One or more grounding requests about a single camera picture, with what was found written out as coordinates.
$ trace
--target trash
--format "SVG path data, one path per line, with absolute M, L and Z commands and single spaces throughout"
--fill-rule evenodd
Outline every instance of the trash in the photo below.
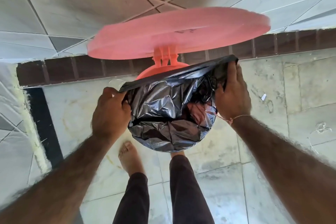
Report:
M 266 93 L 263 94 L 263 96 L 261 97 L 261 100 L 264 101 L 266 98 Z
M 119 92 L 131 106 L 128 129 L 144 146 L 164 152 L 185 150 L 215 122 L 214 93 L 225 88 L 228 62 L 234 55 L 126 82 Z

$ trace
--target black garbage bag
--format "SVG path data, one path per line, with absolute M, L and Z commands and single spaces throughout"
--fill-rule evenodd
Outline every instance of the black garbage bag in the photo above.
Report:
M 217 109 L 214 94 L 226 84 L 225 56 L 185 68 L 126 82 L 119 92 L 131 106 L 128 129 L 144 146 L 164 152 L 185 150 L 210 131 Z

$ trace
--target bare foot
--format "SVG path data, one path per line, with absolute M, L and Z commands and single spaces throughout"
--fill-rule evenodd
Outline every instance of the bare foot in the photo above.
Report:
M 138 152 L 130 141 L 124 142 L 119 150 L 118 157 L 129 176 L 134 173 L 145 173 Z
M 183 155 L 183 156 L 185 156 L 184 151 L 178 151 L 178 152 L 171 152 L 170 153 L 171 158 L 173 158 L 176 155 Z

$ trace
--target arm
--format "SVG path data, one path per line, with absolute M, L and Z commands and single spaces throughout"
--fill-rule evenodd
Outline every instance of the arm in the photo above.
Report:
M 105 88 L 92 117 L 91 137 L 61 166 L 0 213 L 0 223 L 63 224 L 76 216 L 107 151 L 127 128 L 131 108 L 125 93 Z
M 300 224 L 336 223 L 336 170 L 297 149 L 250 115 L 251 99 L 240 65 L 230 63 L 216 106 L 247 144 L 270 185 Z

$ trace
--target trouser leg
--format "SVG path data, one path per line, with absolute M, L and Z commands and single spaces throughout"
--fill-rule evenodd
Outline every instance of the trouser leg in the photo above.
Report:
M 128 180 L 126 192 L 120 201 L 113 224 L 148 224 L 149 194 L 147 177 L 135 173 Z
M 208 204 L 187 157 L 174 156 L 169 168 L 173 224 L 214 224 Z

